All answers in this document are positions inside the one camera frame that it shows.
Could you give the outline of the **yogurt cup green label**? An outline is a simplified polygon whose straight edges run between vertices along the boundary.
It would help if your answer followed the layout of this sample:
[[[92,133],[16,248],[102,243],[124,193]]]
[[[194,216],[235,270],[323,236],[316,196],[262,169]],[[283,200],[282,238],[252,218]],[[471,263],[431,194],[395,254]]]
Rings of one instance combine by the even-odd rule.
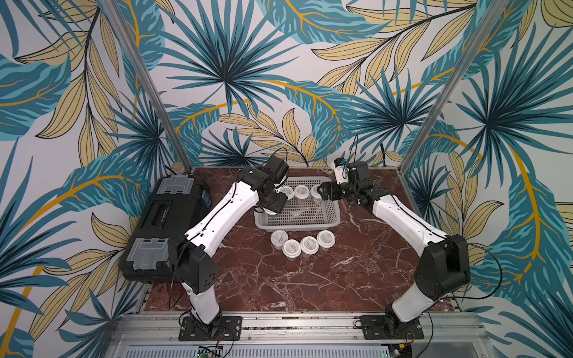
[[[291,202],[294,198],[294,189],[291,186],[282,186],[280,192],[286,195],[286,201]]]

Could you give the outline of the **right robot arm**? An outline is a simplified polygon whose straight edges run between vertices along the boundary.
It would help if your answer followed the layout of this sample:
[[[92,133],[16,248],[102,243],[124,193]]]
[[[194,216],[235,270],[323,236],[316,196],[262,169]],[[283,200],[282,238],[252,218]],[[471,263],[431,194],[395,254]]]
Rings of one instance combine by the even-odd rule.
[[[391,192],[380,186],[357,189],[350,183],[327,182],[319,186],[318,193],[325,200],[346,200],[363,207],[419,255],[414,282],[386,311],[395,322],[418,319],[441,298],[470,282],[467,241],[425,222]]]

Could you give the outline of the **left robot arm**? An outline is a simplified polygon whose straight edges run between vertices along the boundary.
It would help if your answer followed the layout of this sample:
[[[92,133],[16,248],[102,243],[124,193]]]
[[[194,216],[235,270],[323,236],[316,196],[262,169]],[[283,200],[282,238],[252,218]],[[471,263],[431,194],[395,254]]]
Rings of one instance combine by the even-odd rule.
[[[282,212],[287,195],[279,186],[289,166],[272,155],[256,167],[242,168],[222,200],[198,224],[184,234],[172,259],[173,278],[182,283],[192,307],[191,315],[206,328],[221,316],[214,283],[219,267],[213,257],[231,228],[254,207]]]

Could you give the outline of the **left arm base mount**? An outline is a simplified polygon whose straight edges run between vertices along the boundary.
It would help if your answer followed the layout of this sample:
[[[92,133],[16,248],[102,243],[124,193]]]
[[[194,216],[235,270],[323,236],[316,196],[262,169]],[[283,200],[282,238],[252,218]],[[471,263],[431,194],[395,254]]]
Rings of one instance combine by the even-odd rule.
[[[210,324],[205,324],[193,316],[185,316],[180,320],[178,340],[181,342],[234,342],[241,338],[242,326],[242,316],[218,315]]]

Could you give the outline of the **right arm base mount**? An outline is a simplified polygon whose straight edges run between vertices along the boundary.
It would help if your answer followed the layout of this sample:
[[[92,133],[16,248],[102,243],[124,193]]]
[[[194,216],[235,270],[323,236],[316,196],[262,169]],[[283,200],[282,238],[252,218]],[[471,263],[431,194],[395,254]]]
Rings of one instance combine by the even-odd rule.
[[[422,340],[425,334],[419,319],[404,323],[393,316],[360,316],[355,322],[365,340]]]

